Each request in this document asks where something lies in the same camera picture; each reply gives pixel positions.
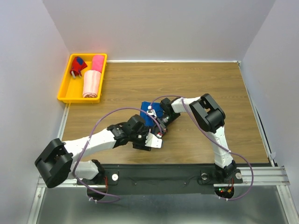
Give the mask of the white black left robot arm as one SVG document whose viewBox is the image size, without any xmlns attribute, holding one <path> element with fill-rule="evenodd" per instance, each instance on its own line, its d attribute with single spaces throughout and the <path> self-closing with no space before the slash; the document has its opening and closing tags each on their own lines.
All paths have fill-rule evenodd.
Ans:
<svg viewBox="0 0 299 224">
<path fill-rule="evenodd" d="M 150 128 L 145 126 L 144 119 L 136 114 L 127 122 L 110 125 L 92 136 L 65 142 L 59 138 L 51 140 L 37 157 L 35 166 L 48 188 L 54 188 L 75 177 L 89 179 L 98 184 L 103 181 L 104 172 L 98 169 L 94 162 L 79 165 L 84 155 L 113 149 L 128 142 L 149 148 L 151 137 Z"/>
</svg>

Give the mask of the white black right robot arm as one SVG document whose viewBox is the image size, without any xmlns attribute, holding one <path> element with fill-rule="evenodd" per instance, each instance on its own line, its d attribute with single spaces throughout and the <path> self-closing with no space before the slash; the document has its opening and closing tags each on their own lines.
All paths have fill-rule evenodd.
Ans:
<svg viewBox="0 0 299 224">
<path fill-rule="evenodd" d="M 206 93 L 197 98 L 164 98 L 160 102 L 164 112 L 161 122 L 168 126 L 181 113 L 186 112 L 199 130 L 211 141 L 214 152 L 215 177 L 226 182 L 236 171 L 236 163 L 228 148 L 225 137 L 226 115 L 214 98 Z"/>
</svg>

